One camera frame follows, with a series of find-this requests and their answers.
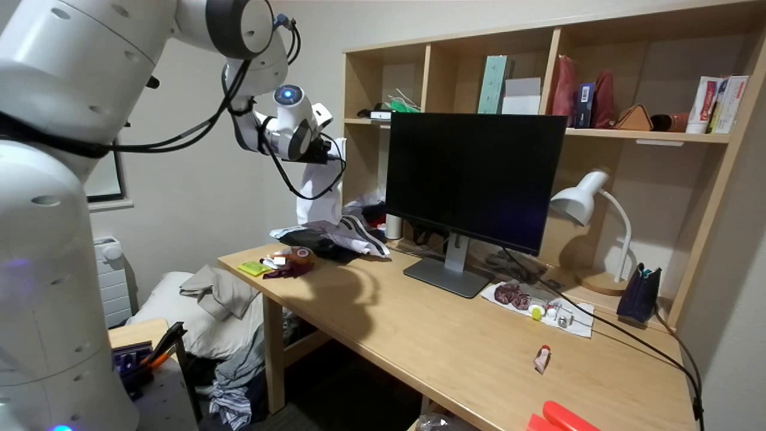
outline bookshelf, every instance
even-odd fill
[[[611,190],[638,230],[632,261],[663,268],[660,296],[667,320],[678,326],[737,153],[760,144],[746,128],[766,75],[763,16],[763,1],[737,1],[347,49],[344,200],[386,184],[389,131],[356,111],[395,91],[423,111],[474,111],[486,55],[509,55],[509,75],[541,75],[541,111],[548,111],[557,55],[574,59],[576,81],[611,68],[618,110],[642,102],[648,111],[690,111],[701,73],[750,73],[731,134],[572,126],[564,134],[555,188],[592,166],[611,171]],[[557,268],[611,266],[621,230],[605,202],[588,226],[548,217],[541,261]]]

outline desk surface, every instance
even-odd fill
[[[441,291],[404,277],[403,268],[417,256],[397,251],[393,261],[319,261],[305,277],[264,280],[238,269],[278,249],[258,247],[221,262],[480,427],[525,427],[547,399],[600,427],[694,427],[684,376],[609,326],[596,323],[587,339],[482,296]],[[639,334],[679,356],[667,333]],[[531,366],[541,344],[551,346],[543,376]]]

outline desk lamp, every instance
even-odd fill
[[[611,200],[618,208],[618,212],[624,223],[624,239],[622,239],[622,251],[621,251],[621,266],[612,272],[612,280],[585,277],[579,281],[585,281],[587,287],[592,287],[596,291],[622,293],[624,285],[627,285],[627,280],[622,277],[622,269],[624,269],[627,249],[630,249],[630,239],[632,239],[632,225],[630,225],[630,217],[627,217],[624,208],[621,206],[621,200],[612,194],[609,194],[605,188],[600,188],[605,184],[605,178],[609,178],[609,175],[604,170],[592,170],[588,175],[585,175],[579,178],[576,187],[557,190],[551,199],[551,211],[574,219],[576,225],[587,225],[594,214],[594,194],[600,194],[605,200]]]

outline paper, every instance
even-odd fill
[[[497,301],[496,290],[505,287],[503,291],[514,291],[517,304],[525,301],[523,307],[517,307],[514,301]],[[547,287],[531,287],[526,281],[493,281],[489,287],[482,290],[482,296],[507,309],[507,311],[517,311],[525,315],[535,315],[535,311],[543,311],[541,323],[561,327],[564,333],[579,334],[579,338],[592,338],[594,334],[594,319],[588,314],[594,314],[592,304],[579,304],[585,311],[574,309],[569,301],[564,301],[562,296],[554,293]]]
[[[746,89],[746,73],[742,75],[726,75],[718,85],[717,110],[712,116],[714,134],[728,134],[737,120],[737,107]]]
[[[700,75],[697,95],[687,121],[687,134],[703,134],[709,128],[721,83],[724,75]]]

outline monitor stand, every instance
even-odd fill
[[[421,257],[420,262],[404,268],[404,274],[447,290],[457,296],[472,298],[486,287],[489,277],[470,272],[464,268],[468,251],[470,239],[452,232],[447,239],[446,261]]]

